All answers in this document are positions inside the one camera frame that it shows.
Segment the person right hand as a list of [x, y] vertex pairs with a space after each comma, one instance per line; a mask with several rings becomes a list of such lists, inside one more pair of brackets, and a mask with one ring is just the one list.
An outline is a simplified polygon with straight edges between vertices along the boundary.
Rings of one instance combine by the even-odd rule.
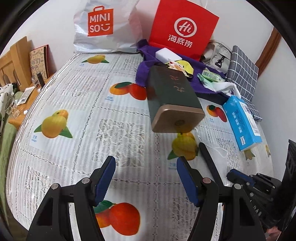
[[278, 229], [277, 226], [274, 226], [272, 228], [268, 228], [266, 231], [266, 241], [277, 241], [281, 231]]

